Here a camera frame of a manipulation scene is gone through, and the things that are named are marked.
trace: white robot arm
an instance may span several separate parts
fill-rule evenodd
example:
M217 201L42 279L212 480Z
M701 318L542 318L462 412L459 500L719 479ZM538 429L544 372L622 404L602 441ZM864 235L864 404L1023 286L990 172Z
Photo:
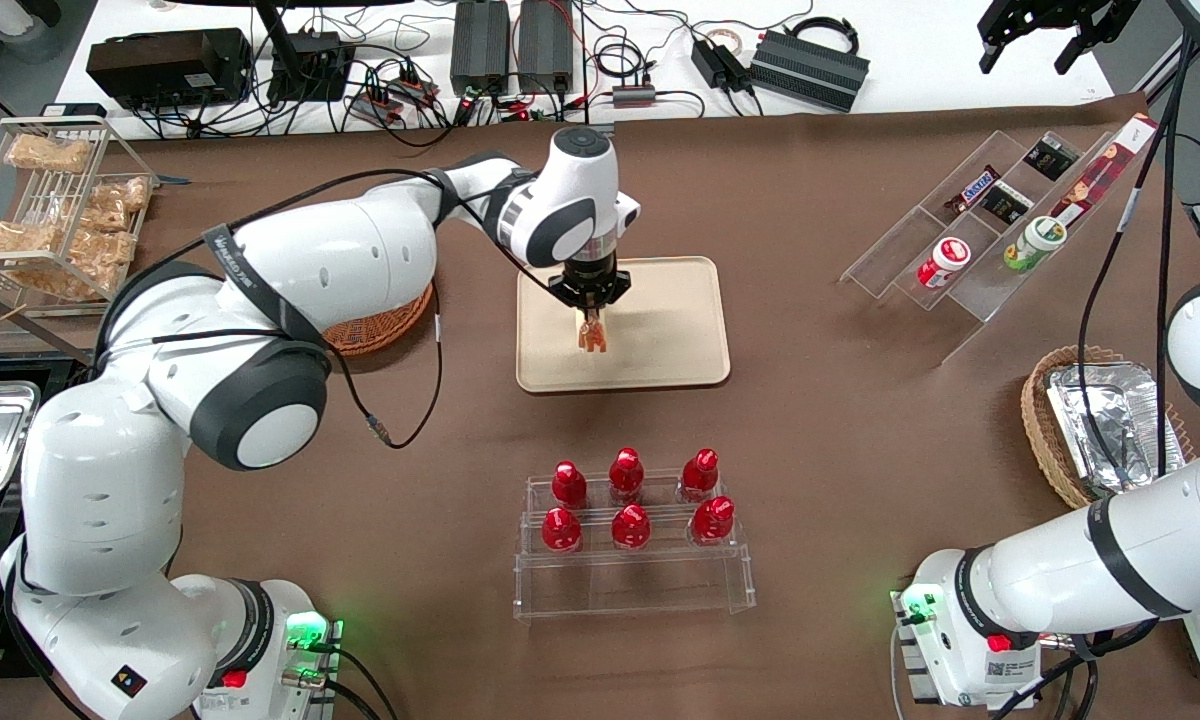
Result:
M1170 314L1166 348L1200 406L1200 284ZM1200 457L992 546L935 552L901 605L940 700L990 708L1038 673L1040 634L1200 612ZM992 672L1006 662L1030 672Z
M302 718L304 671L318 659L295 644L329 637L306 593L161 572L179 542L190 445L236 470L302 450L325 406L320 331L421 295L444 220L536 266L568 268L604 241L616 275L614 240L637 215L618 192L610 140L565 128L540 176L476 156L354 200L212 229L228 281L176 262L138 278L103 322L101 374L34 419L26 530L1 559L6 607L107 720L166 720L193 703L204 720Z

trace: acrylic display stand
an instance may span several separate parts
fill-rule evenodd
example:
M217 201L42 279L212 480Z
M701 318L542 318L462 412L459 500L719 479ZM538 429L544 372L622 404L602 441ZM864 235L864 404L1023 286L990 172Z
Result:
M755 607L751 556L742 522L720 544L688 541L697 503L678 502L678 470L647 470L641 506L649 512L652 538L640 550L617 550L610 534L622 508L610 498L606 470L586 470L587 509L582 550L556 553L542 542L542 520L556 506L551 476L528 479L516 554L514 616L527 624L559 616L626 616L640 612ZM725 496L724 480L710 496Z
M965 347L988 323L996 316L997 311L1010 299L1031 275L1048 263L1049 256L1066 252L1067 245L1076 241L1076 235L1084 224L1093 217L1097 208L1076 218L1067 227L1067 244L1061 250L1054 251L1039 260L1034 268L1026 272L1016 272L1004 265L1004 250L1018 240L1022 234L1022 228L1033 218L1049 215L1054 205L1062 200L1072 185L1081 176L1090 161L1097 158L1098 154L1106 149L1108 143L1115 133L1106 133L1098 142L1088 148L1088 151L1080 156L1075 164L1072 164L1063 173L1058 181L1051 181L1043 173L1039 173L1031 164L1022 161L1030 148L1013 140L1003 132L996 132L978 150L974 150L953 172L935 187L919 205L911 209L902 216L889 232L875 242L874 246L856 263L844 270L841 282L852 280L860 284L871 296L880 299L889 290L896 288L904 295L914 300L924 310L934 310L943 299L949 299L956 306L962 307L967 314L976 319L974 329L966 334L965 338L953 348L943 359L943 364L952 359L961 347ZM1070 149L1079 155L1081 150L1066 138L1048 133L1055 142ZM1140 158L1147 149L1139 152L1138 158L1130 162L1130 167L1124 172L1136 172ZM1006 224L1003 220L990 214L980 205L960 214L955 217L952 210L943 206L944 202L952 199L962 191L967 184L974 181L985 167L992 167L1002 173L1002 181L1013 190L1033 202L1033 206L1012 224ZM1106 192L1102 202L1106 202L1112 192ZM920 284L916 278L916 269L929 258L942 238L960 238L968 245L972 252L971 259L965 269L960 270L944 287L929 288Z

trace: green light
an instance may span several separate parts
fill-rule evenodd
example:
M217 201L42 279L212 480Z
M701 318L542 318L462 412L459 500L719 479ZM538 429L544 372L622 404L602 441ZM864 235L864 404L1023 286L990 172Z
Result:
M924 616L934 618L937 614L935 605L942 598L942 588L937 584L912 584L902 592L902 606L908 616Z
M307 648L312 643L324 642L329 632L329 620L314 610L290 614L284 622L284 637L289 644Z

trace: power supply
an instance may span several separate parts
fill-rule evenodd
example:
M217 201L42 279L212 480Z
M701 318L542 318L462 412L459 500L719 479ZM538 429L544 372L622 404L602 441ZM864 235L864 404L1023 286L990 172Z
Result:
M248 90L250 42L239 28L109 37L84 72L121 108L234 102Z
M521 83L523 92L574 90L574 0L524 0L516 47L518 72L536 82Z
M505 90L508 84L504 78L508 77L512 54L510 36L512 23L506 2L458 2L454 16L452 61L449 65L454 95L462 95L467 88L491 95Z
M870 60L786 32L766 32L748 72L757 86L848 113L869 65Z

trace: brown tablecloth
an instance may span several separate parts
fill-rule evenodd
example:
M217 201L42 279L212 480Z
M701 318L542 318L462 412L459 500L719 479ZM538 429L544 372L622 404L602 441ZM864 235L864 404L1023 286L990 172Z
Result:
M644 217L620 254L719 265L728 382L526 395L514 380L514 272L475 229L445 224L444 389L416 445L377 445L334 377L324 427L293 461L236 474L193 451L175 574L294 580L347 620L347 647L409 720L889 719L888 590L935 550L992 542L1066 510L1036 469L1018 397L1039 356L1075 342L1132 173L947 365L937 362L965 329L956 314L925 314L906 299L878 307L839 274L994 130L1025 145L1044 130L1088 145L1140 108L1124 97L1074 109L623 124L622 187ZM160 191L140 259L343 173L443 166L485 149L538 167L553 131L454 132L421 158L403 158L384 133L143 143L157 172L196 182ZM1154 360L1160 192L1157 170L1090 336L1141 364ZM1200 245L1181 212L1175 228L1176 299L1200 281ZM420 326L359 365L359 392L396 434L425 409L434 362ZM1176 384L1170 400L1200 448L1199 414ZM718 448L750 534L755 610L532 628L512 619L524 478L562 457L605 466L623 445L648 466ZM1192 662L1180 624L1157 629L1103 660L1093 718L1200 719ZM344 679L367 691L352 671ZM984 716L902 702L911 719ZM1 720L66 716L37 682L0 682Z

